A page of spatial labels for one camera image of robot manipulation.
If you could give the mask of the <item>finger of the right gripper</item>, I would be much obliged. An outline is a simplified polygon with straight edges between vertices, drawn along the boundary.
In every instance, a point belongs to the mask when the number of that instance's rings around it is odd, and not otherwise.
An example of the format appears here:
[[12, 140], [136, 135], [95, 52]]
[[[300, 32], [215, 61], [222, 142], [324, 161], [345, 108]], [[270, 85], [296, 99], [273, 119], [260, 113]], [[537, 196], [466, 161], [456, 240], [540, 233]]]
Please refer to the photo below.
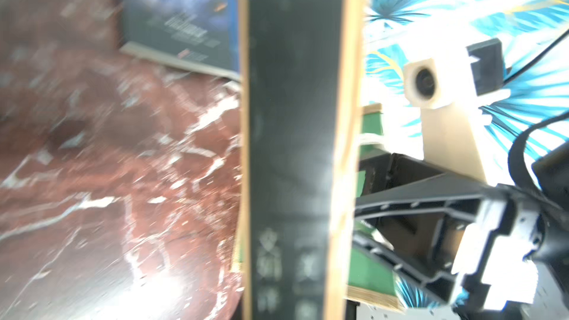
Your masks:
[[498, 189], [465, 177], [431, 177], [356, 200], [354, 219], [444, 213], [475, 222], [483, 204], [498, 200]]
[[399, 256], [362, 231], [354, 231], [353, 247], [398, 276], [421, 288], [434, 301], [452, 305], [458, 297], [458, 276], [436, 265]]

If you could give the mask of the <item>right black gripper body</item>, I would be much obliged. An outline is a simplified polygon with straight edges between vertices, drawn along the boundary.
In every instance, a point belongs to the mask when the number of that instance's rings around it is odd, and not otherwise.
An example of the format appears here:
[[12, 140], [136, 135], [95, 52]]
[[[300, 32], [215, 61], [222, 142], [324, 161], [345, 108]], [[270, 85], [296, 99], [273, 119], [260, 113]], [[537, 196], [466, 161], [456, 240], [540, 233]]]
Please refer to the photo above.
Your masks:
[[547, 198], [508, 185], [496, 187], [506, 202], [499, 227], [490, 232], [480, 266], [465, 277], [468, 298], [456, 306], [462, 316], [498, 313], [530, 303], [537, 265], [545, 265], [568, 303], [568, 211]]

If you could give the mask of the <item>brown cover book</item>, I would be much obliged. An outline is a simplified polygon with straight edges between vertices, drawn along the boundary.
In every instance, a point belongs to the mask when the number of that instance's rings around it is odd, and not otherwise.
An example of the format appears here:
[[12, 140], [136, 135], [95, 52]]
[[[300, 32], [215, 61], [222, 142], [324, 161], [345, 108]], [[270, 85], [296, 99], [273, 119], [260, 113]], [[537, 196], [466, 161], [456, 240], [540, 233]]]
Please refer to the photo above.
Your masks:
[[239, 0], [242, 311], [343, 319], [366, 0]]

